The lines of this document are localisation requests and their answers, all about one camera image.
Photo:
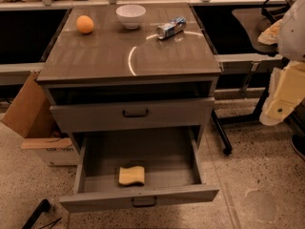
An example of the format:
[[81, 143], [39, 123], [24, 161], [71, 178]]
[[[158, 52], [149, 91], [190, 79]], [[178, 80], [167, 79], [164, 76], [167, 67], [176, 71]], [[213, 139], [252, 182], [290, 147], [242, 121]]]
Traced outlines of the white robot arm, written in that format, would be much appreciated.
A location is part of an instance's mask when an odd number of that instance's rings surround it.
[[296, 0], [283, 18], [261, 33], [258, 41], [277, 44], [278, 53], [289, 60], [271, 74], [269, 96], [259, 121], [266, 126], [282, 122], [305, 99], [305, 0]]

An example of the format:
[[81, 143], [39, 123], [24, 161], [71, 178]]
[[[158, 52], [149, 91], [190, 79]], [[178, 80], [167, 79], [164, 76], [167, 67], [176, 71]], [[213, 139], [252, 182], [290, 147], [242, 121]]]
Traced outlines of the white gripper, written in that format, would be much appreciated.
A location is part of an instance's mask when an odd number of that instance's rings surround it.
[[[278, 43], [282, 20], [277, 20], [258, 36], [258, 42], [265, 45]], [[264, 102], [259, 121], [266, 126], [282, 122], [305, 99], [305, 63], [291, 61], [271, 74], [269, 96]]]

